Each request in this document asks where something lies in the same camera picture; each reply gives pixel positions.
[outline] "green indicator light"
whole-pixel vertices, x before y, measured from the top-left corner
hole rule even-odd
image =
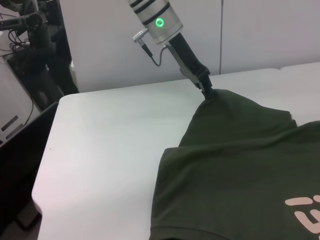
[[[165,25],[165,21],[162,18],[158,18],[157,20],[155,20],[155,25],[158,28],[161,28]]]

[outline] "t-shirt hem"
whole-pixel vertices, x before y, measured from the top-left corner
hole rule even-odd
[[[187,227],[170,227],[170,226],[156,226],[151,228],[151,235],[149,240],[228,240],[230,239],[218,232],[209,232]]]

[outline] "white panel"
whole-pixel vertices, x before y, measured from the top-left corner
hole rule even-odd
[[[225,0],[222,72],[320,61],[319,0]]]
[[[219,72],[221,0],[171,0],[182,34],[212,74]],[[80,91],[185,79],[168,50],[156,67],[132,37],[143,29],[127,0],[62,0],[64,22]],[[145,37],[159,61],[162,45]]]
[[[8,136],[20,124],[25,124],[32,110],[32,101],[24,88],[20,85],[11,69],[0,58],[0,140],[6,142]],[[39,114],[34,106],[31,121]],[[15,116],[15,121],[8,129],[2,131],[1,128]]]

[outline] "black machinery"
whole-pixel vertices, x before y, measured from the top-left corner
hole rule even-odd
[[[19,17],[0,21],[0,31],[16,33],[6,60],[40,110],[65,95],[78,93],[59,0],[0,0]],[[28,40],[19,36],[27,31]]]

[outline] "cylindrical robot wrist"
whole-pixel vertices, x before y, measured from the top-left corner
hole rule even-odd
[[[128,0],[133,11],[158,44],[172,39],[183,24],[168,0]]]

